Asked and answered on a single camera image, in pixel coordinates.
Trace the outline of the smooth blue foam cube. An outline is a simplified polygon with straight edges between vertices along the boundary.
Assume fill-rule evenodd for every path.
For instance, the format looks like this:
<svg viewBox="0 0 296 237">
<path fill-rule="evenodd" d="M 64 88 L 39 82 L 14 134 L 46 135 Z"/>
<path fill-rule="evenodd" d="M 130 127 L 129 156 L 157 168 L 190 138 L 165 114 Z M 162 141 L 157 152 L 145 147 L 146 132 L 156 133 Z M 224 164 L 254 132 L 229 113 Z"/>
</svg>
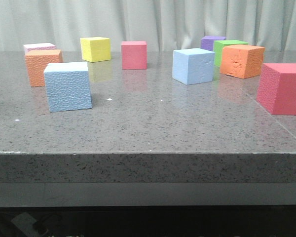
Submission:
<svg viewBox="0 0 296 237">
<path fill-rule="evenodd" d="M 174 50 L 172 78 L 185 85 L 211 82 L 214 59 L 215 52 L 201 48 Z"/>
</svg>

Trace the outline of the green foam cube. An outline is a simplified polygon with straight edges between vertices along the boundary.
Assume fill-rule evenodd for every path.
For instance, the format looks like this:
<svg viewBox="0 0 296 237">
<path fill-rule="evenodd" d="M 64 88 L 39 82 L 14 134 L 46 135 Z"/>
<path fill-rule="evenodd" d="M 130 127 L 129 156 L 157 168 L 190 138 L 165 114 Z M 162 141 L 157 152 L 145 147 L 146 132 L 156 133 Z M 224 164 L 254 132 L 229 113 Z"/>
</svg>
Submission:
<svg viewBox="0 0 296 237">
<path fill-rule="evenodd" d="M 245 41 L 241 41 L 241 40 L 236 40 L 236 39 L 215 40 L 214 43 L 213 43 L 213 51 L 215 52 L 214 65 L 217 66 L 217 67 L 221 66 L 222 49 L 225 46 L 237 45 L 237 44 L 248 45 L 249 43 L 245 42 Z"/>
</svg>

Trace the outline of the yellow foam cube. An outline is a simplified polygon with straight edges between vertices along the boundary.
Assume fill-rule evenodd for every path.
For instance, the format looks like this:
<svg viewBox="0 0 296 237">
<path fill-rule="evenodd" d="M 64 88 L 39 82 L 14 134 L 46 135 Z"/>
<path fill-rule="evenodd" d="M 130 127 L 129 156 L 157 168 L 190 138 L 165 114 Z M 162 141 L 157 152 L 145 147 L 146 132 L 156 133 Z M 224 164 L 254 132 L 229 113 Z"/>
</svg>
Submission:
<svg viewBox="0 0 296 237">
<path fill-rule="evenodd" d="M 105 37 L 80 38 L 82 59 L 88 62 L 111 60 L 111 40 Z"/>
</svg>

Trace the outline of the small red foam cube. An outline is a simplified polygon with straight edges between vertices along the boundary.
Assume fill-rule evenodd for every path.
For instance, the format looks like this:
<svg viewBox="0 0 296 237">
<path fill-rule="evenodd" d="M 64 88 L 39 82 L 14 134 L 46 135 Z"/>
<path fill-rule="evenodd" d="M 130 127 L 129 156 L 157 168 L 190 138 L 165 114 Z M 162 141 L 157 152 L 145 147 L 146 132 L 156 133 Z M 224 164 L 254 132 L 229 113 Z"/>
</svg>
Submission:
<svg viewBox="0 0 296 237">
<path fill-rule="evenodd" d="M 123 41 L 121 43 L 122 69 L 147 69 L 147 42 Z"/>
</svg>

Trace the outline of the textured blue foam cube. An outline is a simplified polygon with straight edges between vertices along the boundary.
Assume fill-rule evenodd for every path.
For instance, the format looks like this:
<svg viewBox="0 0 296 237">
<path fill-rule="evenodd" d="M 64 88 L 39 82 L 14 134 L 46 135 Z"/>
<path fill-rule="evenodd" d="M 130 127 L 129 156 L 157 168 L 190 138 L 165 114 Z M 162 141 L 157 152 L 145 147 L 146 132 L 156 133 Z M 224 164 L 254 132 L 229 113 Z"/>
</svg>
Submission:
<svg viewBox="0 0 296 237">
<path fill-rule="evenodd" d="M 44 80 L 50 112 L 92 108 L 87 62 L 49 63 Z"/>
</svg>

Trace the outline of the dented orange foam cube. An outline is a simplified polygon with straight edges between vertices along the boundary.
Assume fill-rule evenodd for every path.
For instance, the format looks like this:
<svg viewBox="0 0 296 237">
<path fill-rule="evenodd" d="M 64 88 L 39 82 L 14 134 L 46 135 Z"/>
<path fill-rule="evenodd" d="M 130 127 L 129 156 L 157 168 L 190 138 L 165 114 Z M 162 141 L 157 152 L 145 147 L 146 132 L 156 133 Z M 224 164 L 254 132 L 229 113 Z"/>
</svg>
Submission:
<svg viewBox="0 0 296 237">
<path fill-rule="evenodd" d="M 240 79 L 261 74 L 265 47 L 236 44 L 222 49 L 220 73 Z"/>
</svg>

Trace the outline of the purple foam cube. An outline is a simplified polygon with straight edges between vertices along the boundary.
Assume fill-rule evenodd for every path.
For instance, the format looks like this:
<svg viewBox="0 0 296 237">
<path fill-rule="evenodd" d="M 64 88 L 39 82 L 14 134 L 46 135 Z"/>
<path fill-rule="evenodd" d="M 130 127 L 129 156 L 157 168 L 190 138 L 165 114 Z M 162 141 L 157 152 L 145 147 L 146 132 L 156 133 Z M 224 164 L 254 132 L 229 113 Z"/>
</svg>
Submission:
<svg viewBox="0 0 296 237">
<path fill-rule="evenodd" d="M 204 36 L 201 39 L 201 49 L 213 51 L 214 41 L 216 40 L 226 40 L 226 36 Z"/>
</svg>

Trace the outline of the large red foam cube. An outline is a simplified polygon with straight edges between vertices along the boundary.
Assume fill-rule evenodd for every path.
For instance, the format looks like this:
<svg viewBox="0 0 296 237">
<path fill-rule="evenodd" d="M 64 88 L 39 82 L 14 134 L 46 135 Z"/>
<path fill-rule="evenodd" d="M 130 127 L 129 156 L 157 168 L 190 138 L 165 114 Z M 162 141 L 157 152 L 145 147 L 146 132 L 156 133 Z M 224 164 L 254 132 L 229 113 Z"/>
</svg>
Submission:
<svg viewBox="0 0 296 237">
<path fill-rule="evenodd" d="M 264 63 L 257 101 L 272 115 L 296 116 L 296 63 Z"/>
</svg>

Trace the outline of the textured orange foam cube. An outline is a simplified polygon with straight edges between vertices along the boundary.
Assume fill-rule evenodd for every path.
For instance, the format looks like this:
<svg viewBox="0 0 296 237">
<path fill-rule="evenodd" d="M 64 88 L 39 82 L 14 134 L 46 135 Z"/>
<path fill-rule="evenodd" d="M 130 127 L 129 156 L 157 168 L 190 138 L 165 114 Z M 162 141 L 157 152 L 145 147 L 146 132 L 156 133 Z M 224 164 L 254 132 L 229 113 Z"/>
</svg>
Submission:
<svg viewBox="0 0 296 237">
<path fill-rule="evenodd" d="M 44 70 L 49 63 L 62 63 L 60 49 L 32 50 L 25 54 L 25 63 L 31 87 L 45 86 Z"/>
</svg>

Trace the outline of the grey curtain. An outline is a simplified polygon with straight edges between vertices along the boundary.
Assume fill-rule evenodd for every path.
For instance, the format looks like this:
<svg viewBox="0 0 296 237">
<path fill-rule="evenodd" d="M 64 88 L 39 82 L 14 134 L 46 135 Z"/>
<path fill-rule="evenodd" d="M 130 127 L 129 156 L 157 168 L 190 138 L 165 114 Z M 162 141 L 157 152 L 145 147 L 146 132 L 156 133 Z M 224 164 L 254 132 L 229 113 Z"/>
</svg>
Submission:
<svg viewBox="0 0 296 237">
<path fill-rule="evenodd" d="M 150 51 L 200 45 L 225 36 L 296 50 L 296 0 L 0 0 L 0 51 L 50 42 L 78 51 L 80 38 L 145 40 Z"/>
</svg>

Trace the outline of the pink foam cube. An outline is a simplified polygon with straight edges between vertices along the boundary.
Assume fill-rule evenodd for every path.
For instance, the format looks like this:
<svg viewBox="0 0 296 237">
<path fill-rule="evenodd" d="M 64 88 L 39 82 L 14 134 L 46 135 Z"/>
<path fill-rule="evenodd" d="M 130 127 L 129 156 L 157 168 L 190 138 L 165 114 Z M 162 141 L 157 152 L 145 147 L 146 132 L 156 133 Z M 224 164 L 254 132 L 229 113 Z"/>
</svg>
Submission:
<svg viewBox="0 0 296 237">
<path fill-rule="evenodd" d="M 24 53 L 28 53 L 32 50 L 51 50 L 57 49 L 57 47 L 52 43 L 33 43 L 33 44 L 24 44 L 23 45 Z"/>
</svg>

